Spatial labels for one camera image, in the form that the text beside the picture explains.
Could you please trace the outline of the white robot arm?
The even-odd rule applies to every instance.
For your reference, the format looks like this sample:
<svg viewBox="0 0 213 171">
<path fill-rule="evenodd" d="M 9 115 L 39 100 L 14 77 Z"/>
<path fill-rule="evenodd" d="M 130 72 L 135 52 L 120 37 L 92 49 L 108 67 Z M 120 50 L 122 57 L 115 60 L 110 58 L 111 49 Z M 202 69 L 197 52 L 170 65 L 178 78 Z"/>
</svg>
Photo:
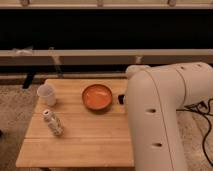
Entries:
<svg viewBox="0 0 213 171">
<path fill-rule="evenodd" d="M 135 171 L 188 171 L 176 110 L 213 96 L 213 67 L 131 65 L 126 76 Z"/>
</svg>

